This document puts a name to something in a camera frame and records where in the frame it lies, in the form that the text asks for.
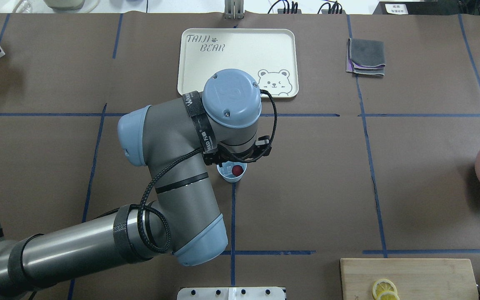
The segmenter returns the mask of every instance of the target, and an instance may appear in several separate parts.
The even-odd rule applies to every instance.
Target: gray towel
[[[378,40],[359,40],[358,38],[348,39],[346,72],[384,76],[385,66],[384,42]]]

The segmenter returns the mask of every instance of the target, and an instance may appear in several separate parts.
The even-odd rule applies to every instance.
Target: lemon slice
[[[382,292],[394,292],[394,294],[398,294],[398,289],[396,288],[396,285],[394,283],[386,278],[379,279],[375,281],[373,284],[372,288],[372,295],[374,299],[377,299],[377,296],[379,296]]]
[[[400,300],[400,297],[395,293],[392,292],[391,290],[385,290],[375,300]]]

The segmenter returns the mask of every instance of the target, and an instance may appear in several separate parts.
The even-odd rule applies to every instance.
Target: bear drawing
[[[267,90],[272,95],[288,95],[292,91],[292,84],[288,79],[290,72],[280,70],[279,72],[259,71],[259,87]]]

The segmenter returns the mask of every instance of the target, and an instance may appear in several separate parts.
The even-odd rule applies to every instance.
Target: red ball
[[[232,174],[236,177],[242,175],[242,173],[244,173],[244,168],[242,168],[241,165],[235,165],[233,168],[232,168]]]

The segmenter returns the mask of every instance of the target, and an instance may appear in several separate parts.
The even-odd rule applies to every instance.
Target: blue joint cap
[[[143,124],[150,106],[130,112],[118,121],[118,139],[120,139],[125,157],[137,167],[145,165],[142,145]]]
[[[221,70],[205,84],[202,102],[207,114],[229,128],[246,128],[260,117],[262,102],[257,81],[244,71]]]
[[[195,266],[217,257],[227,246],[227,233],[220,214],[211,224],[173,255],[183,266]]]

